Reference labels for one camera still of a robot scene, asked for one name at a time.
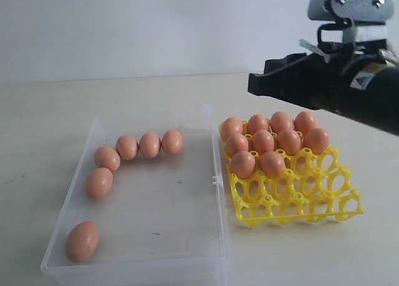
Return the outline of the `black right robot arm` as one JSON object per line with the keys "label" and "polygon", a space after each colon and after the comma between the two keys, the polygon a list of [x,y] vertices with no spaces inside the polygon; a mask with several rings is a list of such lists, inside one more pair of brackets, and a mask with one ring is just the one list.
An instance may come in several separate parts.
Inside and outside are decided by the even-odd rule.
{"label": "black right robot arm", "polygon": [[248,92],[309,110],[325,110],[398,134],[398,67],[388,65],[385,41],[344,44],[326,61],[319,54],[267,60],[249,74]]}

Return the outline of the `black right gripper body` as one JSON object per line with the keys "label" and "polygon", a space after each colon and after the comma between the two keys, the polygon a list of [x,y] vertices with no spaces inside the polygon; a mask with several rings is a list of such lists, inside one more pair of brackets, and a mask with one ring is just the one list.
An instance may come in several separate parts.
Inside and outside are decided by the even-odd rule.
{"label": "black right gripper body", "polygon": [[249,74],[248,92],[398,133],[398,67],[376,50],[345,45],[329,61],[315,53],[270,59]]}

